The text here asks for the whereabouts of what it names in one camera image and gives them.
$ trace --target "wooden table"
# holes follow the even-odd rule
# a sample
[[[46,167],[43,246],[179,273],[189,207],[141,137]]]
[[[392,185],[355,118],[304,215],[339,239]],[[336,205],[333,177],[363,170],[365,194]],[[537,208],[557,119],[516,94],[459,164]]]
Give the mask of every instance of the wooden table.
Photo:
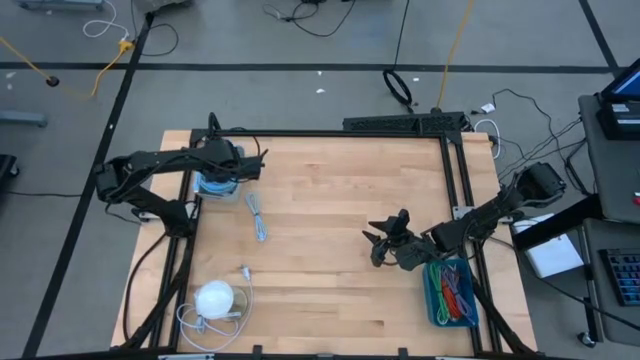
[[[188,146],[189,135],[189,131],[167,131],[162,150]],[[490,146],[485,134],[463,136],[473,195],[476,204],[482,204],[499,190]],[[255,152],[253,139],[232,140],[248,154]],[[416,233],[450,220],[438,140],[273,137],[259,141],[269,149],[266,167],[259,181],[242,185],[242,196],[247,191],[259,194],[268,240],[256,241],[253,216],[244,201],[203,202],[196,238],[188,302],[193,302],[198,287],[215,279],[246,289],[241,264],[253,274],[253,313],[241,336],[223,352],[249,353],[260,344],[264,353],[281,354],[394,355],[399,347],[413,355],[473,354],[467,329],[441,329],[428,322],[421,268],[406,272],[373,267],[371,244],[361,234],[367,221],[384,220],[401,208],[409,210],[409,228]],[[156,175],[152,191],[176,198],[181,177],[181,173]],[[162,231],[160,223],[140,228],[132,265]],[[505,227],[495,236],[511,241]],[[157,300],[167,243],[146,259],[134,280],[130,332]],[[535,349],[513,252],[493,242],[487,242],[484,251],[496,307],[523,342]],[[166,310],[161,344],[167,343],[173,310],[173,304]],[[114,345],[123,342],[121,320],[120,315]],[[483,347],[490,349],[484,312],[481,324]],[[205,335],[187,331],[205,347],[227,340],[212,331]],[[197,351],[182,339],[178,350]]]

